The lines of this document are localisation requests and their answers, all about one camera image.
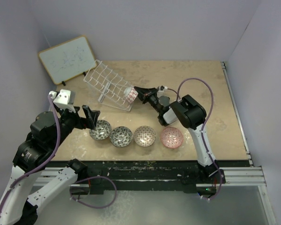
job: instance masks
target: wooden table surface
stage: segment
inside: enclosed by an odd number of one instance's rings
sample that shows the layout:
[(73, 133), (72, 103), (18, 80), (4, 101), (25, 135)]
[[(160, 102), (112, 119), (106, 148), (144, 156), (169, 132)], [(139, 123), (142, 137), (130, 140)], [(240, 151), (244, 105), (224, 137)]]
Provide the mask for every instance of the wooden table surface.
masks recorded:
[[(177, 89), (182, 80), (197, 77), (206, 81), (214, 92), (214, 110), (207, 123), (207, 134), (213, 153), (218, 160), (246, 160), (244, 142), (230, 98), (226, 79), (219, 61), (104, 61), (119, 75), (135, 86), (153, 88), (167, 86)], [(149, 105), (136, 99), (130, 112), (98, 103), (97, 95), (83, 81), (83, 75), (66, 82), (64, 87), (76, 92), (75, 106), (88, 105), (92, 110), (100, 110), (99, 119), (107, 120), (112, 128), (126, 126), (132, 132), (139, 126), (151, 126), (157, 135), (150, 147), (140, 147), (132, 141), (127, 147), (114, 147), (109, 138), (95, 141), (88, 130), (74, 129), (61, 144), (53, 160), (196, 160), (196, 151), (188, 131), (177, 120), (176, 127), (184, 135), (183, 144), (177, 149), (165, 148), (160, 141), (162, 127), (157, 112)], [(180, 96), (191, 95), (209, 112), (211, 97), (209, 90), (199, 81), (187, 81), (181, 88)], [(173, 101), (176, 95), (171, 91), (165, 95)]]

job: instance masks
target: wire rack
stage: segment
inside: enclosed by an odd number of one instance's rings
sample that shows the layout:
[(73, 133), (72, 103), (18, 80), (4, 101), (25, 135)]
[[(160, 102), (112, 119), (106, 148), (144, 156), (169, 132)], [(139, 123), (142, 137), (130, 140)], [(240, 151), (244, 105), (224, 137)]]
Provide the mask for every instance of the wire rack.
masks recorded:
[(126, 101), (124, 91), (132, 84), (101, 61), (96, 60), (97, 67), (90, 69), (84, 77), (89, 88), (100, 93), (98, 102), (114, 108), (130, 111), (132, 104)]

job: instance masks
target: wall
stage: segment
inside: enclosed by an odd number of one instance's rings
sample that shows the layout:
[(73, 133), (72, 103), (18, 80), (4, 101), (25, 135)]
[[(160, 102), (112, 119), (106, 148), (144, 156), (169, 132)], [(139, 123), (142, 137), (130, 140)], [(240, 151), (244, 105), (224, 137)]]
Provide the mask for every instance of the wall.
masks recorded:
[(18, 146), (53, 88), (37, 52), (48, 44), (26, 0), (0, 0), (0, 198)]
[(227, 60), (261, 0), (29, 0), (48, 41), (100, 60)]
[(228, 60), (255, 166), (262, 165), (281, 225), (281, 0), (264, 0)]

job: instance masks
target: cable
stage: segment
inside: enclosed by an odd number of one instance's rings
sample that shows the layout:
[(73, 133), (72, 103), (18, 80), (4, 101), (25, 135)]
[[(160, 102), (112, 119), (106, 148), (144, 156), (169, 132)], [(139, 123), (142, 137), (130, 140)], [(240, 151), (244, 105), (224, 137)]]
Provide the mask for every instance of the cable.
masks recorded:
[(55, 148), (54, 148), (54, 151), (52, 152), (52, 154), (49, 156), (49, 158), (47, 158), (46, 161), (44, 161), (41, 165), (39, 165), (38, 167), (34, 168), (33, 170), (23, 174), (21, 177), (17, 178), (9, 187), (9, 190), (5, 193), (1, 203), (0, 203), (0, 214), (2, 212), (2, 209), (3, 209), (3, 206), (9, 196), (9, 194), (11, 193), (11, 191), (15, 188), (15, 186), (17, 185), (17, 183), (19, 183), (21, 180), (23, 180), (25, 177), (39, 171), (40, 169), (42, 169), (47, 163), (50, 162), (50, 160), (55, 156), (55, 153), (57, 152), (58, 150), (58, 147), (59, 147), (59, 143), (60, 143), (60, 126), (59, 126), (59, 120), (58, 120), (58, 117), (57, 117), (57, 113), (56, 113), (56, 110), (54, 108), (54, 104), (53, 104), (53, 99), (51, 98), (52, 95), (48, 95), (48, 100), (50, 102), (50, 106), (52, 108), (52, 111), (53, 111), (53, 115), (54, 115), (54, 120), (55, 120), (55, 123), (56, 123), (56, 132), (57, 132), (57, 140), (56, 140), (56, 145), (55, 145)]
[(219, 173), (219, 175), (220, 175), (220, 185), (219, 185), (219, 189), (217, 190), (217, 192), (216, 192), (212, 197), (207, 198), (208, 200), (212, 200), (212, 199), (214, 199), (214, 198), (219, 194), (219, 192), (221, 191), (222, 183), (223, 183), (222, 172), (221, 172), (220, 168), (217, 166), (217, 164), (215, 163), (215, 161), (214, 161), (214, 159), (212, 158), (212, 156), (210, 155), (210, 151), (209, 151), (209, 149), (208, 149), (208, 147), (207, 147), (207, 144), (206, 144), (206, 141), (205, 141), (205, 138), (204, 138), (204, 133), (203, 133), (204, 127), (205, 127), (207, 121), (209, 120), (210, 115), (211, 115), (211, 112), (212, 112), (212, 110), (213, 110), (213, 108), (214, 108), (214, 94), (213, 94), (213, 92), (212, 92), (212, 90), (211, 90), (211, 87), (210, 87), (205, 81), (203, 81), (202, 79), (200, 79), (200, 78), (195, 78), (195, 77), (194, 77), (194, 78), (187, 78), (187, 79), (183, 80), (183, 81), (181, 82), (181, 84), (179, 85), (178, 91), (177, 91), (177, 99), (176, 99), (176, 100), (178, 100), (179, 92), (180, 92), (180, 88), (181, 88), (182, 84), (184, 84), (186, 81), (189, 81), (189, 80), (197, 80), (197, 81), (201, 81), (202, 83), (204, 83), (204, 84), (207, 86), (207, 88), (209, 89), (210, 95), (211, 95), (211, 106), (210, 106), (210, 110), (209, 110), (208, 116), (206, 117), (206, 120), (205, 120), (205, 122), (203, 123), (202, 129), (201, 129), (201, 131), (202, 131), (202, 132), (201, 132), (201, 136), (202, 136), (202, 140), (203, 140), (203, 144), (204, 144), (204, 147), (205, 147), (205, 149), (206, 149), (206, 152), (207, 152), (209, 158), (211, 159), (213, 165), (215, 166), (215, 168), (217, 169), (217, 171), (218, 171), (218, 173)]
[(180, 96), (178, 95), (178, 93), (177, 93), (174, 89), (172, 89), (172, 88), (168, 88), (168, 90), (171, 90), (171, 91), (175, 92), (175, 93), (176, 93), (176, 95), (180, 98)]
[(78, 184), (78, 183), (84, 182), (84, 181), (86, 181), (86, 180), (92, 180), (92, 179), (97, 179), (97, 178), (102, 178), (102, 179), (108, 180), (108, 181), (113, 185), (113, 187), (114, 187), (114, 191), (115, 191), (114, 197), (113, 197), (113, 200), (112, 200), (109, 204), (104, 205), (104, 206), (94, 206), (94, 205), (86, 204), (86, 203), (80, 201), (79, 199), (74, 198), (73, 195), (72, 195), (72, 193), (71, 193), (71, 189), (70, 189), (70, 196), (71, 196), (71, 199), (75, 200), (76, 202), (78, 202), (78, 203), (80, 203), (80, 204), (82, 204), (82, 205), (85, 205), (85, 206), (90, 207), (90, 208), (93, 208), (93, 209), (104, 209), (104, 208), (107, 208), (108, 206), (111, 206), (111, 205), (114, 203), (114, 201), (116, 200), (116, 198), (117, 198), (117, 187), (116, 187), (116, 185), (114, 184), (114, 182), (113, 182), (111, 179), (109, 179), (108, 177), (103, 177), (103, 176), (89, 177), (89, 178), (86, 178), (86, 179), (77, 181), (77, 182), (75, 182), (74, 184)]

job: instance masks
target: whiteboard frame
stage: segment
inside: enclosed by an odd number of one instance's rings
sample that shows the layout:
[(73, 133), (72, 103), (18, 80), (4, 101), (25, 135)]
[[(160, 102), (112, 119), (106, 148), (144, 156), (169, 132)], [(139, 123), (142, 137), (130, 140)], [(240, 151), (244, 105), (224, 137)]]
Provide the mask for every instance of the whiteboard frame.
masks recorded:
[[(94, 66), (94, 67), (92, 67), (92, 68), (90, 68), (90, 69), (84, 71), (84, 72), (87, 72), (87, 71), (89, 71), (89, 70), (91, 70), (91, 69), (96, 68), (96, 67), (97, 67), (97, 62), (96, 62), (96, 58), (94, 57), (94, 53), (93, 53), (93, 51), (92, 51), (92, 48), (90, 47), (88, 38), (87, 38), (85, 35), (81, 35), (81, 36), (79, 36), (79, 37), (75, 37), (75, 38), (73, 38), (73, 39), (71, 39), (71, 40), (68, 40), (68, 41), (66, 41), (66, 42), (63, 42), (63, 43), (61, 43), (61, 44), (59, 44), (59, 45), (55, 45), (55, 46), (53, 46), (53, 47), (47, 48), (47, 49), (45, 49), (45, 50), (40, 51), (40, 52), (37, 54), (39, 60), (42, 62), (42, 64), (43, 64), (45, 70), (46, 70), (47, 73), (49, 74), (49, 76), (50, 76), (50, 78), (51, 78), (51, 80), (53, 81), (54, 84), (58, 85), (58, 84), (61, 84), (62, 82), (60, 82), (60, 83), (55, 83), (54, 79), (52, 78), (51, 74), (49, 73), (48, 68), (46, 67), (46, 65), (45, 65), (44, 62), (42, 61), (42, 59), (41, 59), (41, 57), (40, 57), (40, 54), (43, 53), (43, 52), (46, 52), (46, 51), (48, 51), (48, 50), (50, 50), (50, 49), (52, 49), (52, 48), (56, 48), (56, 47), (58, 47), (58, 46), (60, 46), (60, 45), (63, 45), (63, 44), (65, 44), (65, 43), (68, 43), (68, 42), (70, 42), (70, 41), (79, 39), (79, 38), (81, 38), (81, 37), (84, 37), (84, 38), (86, 39), (86, 42), (87, 42), (88, 45), (89, 45), (90, 52), (91, 52), (91, 54), (92, 54), (92, 56), (93, 56), (93, 58), (94, 58), (94, 61), (95, 61), (95, 66)], [(79, 76), (79, 75), (83, 74), (84, 72), (82, 72), (82, 73), (80, 73), (80, 74), (75, 74), (75, 75), (73, 75), (73, 77), (68, 78), (67, 80), (64, 80), (64, 82), (65, 82), (65, 81), (68, 81), (68, 80), (70, 80), (70, 79), (72, 79), (72, 78), (74, 78), (74, 77), (76, 77), (76, 76)]]

